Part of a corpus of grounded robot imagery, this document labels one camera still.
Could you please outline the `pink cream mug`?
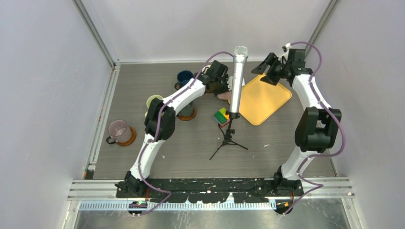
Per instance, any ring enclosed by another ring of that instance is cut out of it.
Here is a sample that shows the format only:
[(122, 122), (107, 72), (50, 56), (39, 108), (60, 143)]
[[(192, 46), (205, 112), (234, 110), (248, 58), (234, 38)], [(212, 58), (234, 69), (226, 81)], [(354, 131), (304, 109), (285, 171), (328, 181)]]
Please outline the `pink cream mug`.
[(231, 94), (232, 94), (232, 91), (231, 91), (231, 89), (232, 89), (232, 82), (231, 82), (231, 81), (228, 82), (228, 88), (229, 88), (229, 90), (228, 90), (227, 92), (218, 94), (216, 97), (217, 97), (218, 99), (220, 99), (220, 100), (226, 100), (226, 101), (230, 100)]

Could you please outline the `dark green mug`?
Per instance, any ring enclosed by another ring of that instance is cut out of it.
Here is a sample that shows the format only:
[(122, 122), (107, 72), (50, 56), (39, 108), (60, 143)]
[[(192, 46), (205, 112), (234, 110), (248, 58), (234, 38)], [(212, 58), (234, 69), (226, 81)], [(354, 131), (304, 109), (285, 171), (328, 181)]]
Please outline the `dark green mug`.
[(180, 117), (190, 117), (194, 114), (194, 104), (193, 101), (185, 105), (178, 113)]

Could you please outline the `brown wooden coaster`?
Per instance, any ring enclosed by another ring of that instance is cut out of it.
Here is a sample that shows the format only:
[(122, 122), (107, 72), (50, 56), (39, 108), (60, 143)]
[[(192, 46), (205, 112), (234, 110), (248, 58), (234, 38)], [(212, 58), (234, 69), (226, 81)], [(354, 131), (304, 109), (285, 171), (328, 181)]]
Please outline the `brown wooden coaster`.
[(118, 146), (129, 146), (135, 141), (135, 139), (137, 137), (136, 130), (132, 126), (129, 126), (129, 129), (131, 131), (131, 138), (128, 141), (124, 142), (124, 143), (117, 142)]
[(197, 114), (197, 111), (196, 111), (196, 108), (194, 108), (192, 115), (190, 115), (190, 116), (180, 116), (180, 115), (177, 115), (177, 118), (180, 119), (180, 120), (182, 120), (182, 121), (190, 121), (190, 120), (192, 120), (192, 119), (196, 116), (196, 114)]

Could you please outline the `light green mug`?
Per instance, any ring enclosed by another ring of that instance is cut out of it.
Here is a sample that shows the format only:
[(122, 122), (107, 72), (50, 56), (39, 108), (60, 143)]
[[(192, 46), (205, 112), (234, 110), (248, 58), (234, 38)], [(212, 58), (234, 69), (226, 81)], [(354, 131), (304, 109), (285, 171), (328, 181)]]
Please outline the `light green mug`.
[(161, 95), (157, 95), (157, 94), (152, 95), (147, 99), (146, 106), (147, 106), (148, 110), (145, 113), (145, 118), (151, 117), (157, 112), (158, 105), (160, 104), (162, 99), (163, 99), (163, 97)]

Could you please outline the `yellow tray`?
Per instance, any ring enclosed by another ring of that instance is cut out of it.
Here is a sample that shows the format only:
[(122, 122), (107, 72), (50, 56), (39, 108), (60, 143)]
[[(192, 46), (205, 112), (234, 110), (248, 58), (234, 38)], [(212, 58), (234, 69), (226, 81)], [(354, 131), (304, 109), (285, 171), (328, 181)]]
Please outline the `yellow tray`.
[(283, 106), (292, 93), (282, 84), (271, 85), (257, 75), (242, 87), (239, 114), (252, 125), (260, 125)]

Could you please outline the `mauve purple mug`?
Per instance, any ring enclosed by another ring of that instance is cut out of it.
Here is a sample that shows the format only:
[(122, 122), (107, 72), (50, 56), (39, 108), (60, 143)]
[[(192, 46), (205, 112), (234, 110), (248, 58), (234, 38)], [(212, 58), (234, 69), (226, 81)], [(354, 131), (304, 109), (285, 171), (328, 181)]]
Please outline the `mauve purple mug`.
[(125, 144), (132, 138), (132, 131), (124, 120), (115, 120), (108, 127), (108, 144)]

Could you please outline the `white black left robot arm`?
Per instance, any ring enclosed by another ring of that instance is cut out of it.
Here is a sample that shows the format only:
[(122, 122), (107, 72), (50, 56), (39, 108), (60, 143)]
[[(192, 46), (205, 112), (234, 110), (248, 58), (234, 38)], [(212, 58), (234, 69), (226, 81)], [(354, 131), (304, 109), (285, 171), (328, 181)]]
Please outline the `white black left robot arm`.
[(173, 135), (176, 118), (180, 112), (206, 93), (231, 92), (230, 107), (225, 112), (226, 117), (229, 118), (228, 127), (221, 131), (224, 136), (222, 145), (236, 145), (232, 140), (232, 135), (235, 133), (232, 123), (241, 115), (246, 62), (247, 56), (234, 56), (232, 83), (228, 83), (228, 67), (218, 61), (213, 61), (210, 67), (203, 66), (196, 73), (188, 70), (179, 72), (175, 84), (176, 92), (165, 98), (154, 97), (150, 101), (144, 121), (145, 135), (141, 150), (124, 180), (115, 185), (117, 198), (145, 197), (151, 190), (165, 194), (166, 197), (171, 195), (170, 190), (153, 186), (148, 181), (151, 166), (162, 144)]

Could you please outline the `dark blue mug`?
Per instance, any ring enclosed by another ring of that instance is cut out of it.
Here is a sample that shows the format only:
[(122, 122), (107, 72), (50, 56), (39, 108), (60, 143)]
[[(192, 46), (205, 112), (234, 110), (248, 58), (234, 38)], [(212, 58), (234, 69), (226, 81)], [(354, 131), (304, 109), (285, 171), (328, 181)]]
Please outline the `dark blue mug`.
[(192, 77), (193, 77), (193, 72), (191, 72), (189, 70), (183, 70), (183, 71), (179, 72), (176, 76), (177, 82), (175, 83), (174, 88), (176, 90), (179, 90), (184, 85), (186, 85)]

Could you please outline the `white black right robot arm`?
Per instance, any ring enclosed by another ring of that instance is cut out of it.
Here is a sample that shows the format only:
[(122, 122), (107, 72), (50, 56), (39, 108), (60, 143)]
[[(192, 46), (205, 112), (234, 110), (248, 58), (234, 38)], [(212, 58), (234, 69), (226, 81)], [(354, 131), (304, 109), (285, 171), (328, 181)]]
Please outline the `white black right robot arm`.
[(296, 193), (301, 187), (300, 178), (309, 163), (334, 146), (341, 111), (332, 108), (323, 98), (314, 72), (306, 67), (304, 49), (285, 45), (283, 54), (271, 52), (251, 73), (261, 75), (261, 81), (277, 85), (285, 79), (297, 93), (303, 106), (303, 114), (294, 133), (296, 147), (287, 162), (273, 176), (271, 192), (284, 196)]

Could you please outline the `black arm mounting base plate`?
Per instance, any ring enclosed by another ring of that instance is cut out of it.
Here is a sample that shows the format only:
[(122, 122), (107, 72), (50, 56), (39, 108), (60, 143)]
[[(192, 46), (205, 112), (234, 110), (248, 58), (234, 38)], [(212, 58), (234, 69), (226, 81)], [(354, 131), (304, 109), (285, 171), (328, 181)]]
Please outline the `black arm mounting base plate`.
[(168, 203), (224, 203), (233, 197), (235, 203), (260, 203), (267, 197), (299, 197), (302, 184), (275, 182), (272, 178), (148, 178), (149, 187), (134, 179), (119, 181), (117, 198), (144, 198), (152, 203), (167, 199)]

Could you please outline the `cream yellow mug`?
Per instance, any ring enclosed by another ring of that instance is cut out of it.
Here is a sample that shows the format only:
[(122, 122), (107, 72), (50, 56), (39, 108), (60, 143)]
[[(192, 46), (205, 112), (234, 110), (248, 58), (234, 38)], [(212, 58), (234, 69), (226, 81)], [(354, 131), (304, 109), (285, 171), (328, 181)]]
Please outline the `cream yellow mug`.
[(211, 67), (211, 65), (204, 66), (202, 69), (202, 73), (206, 73), (210, 67)]

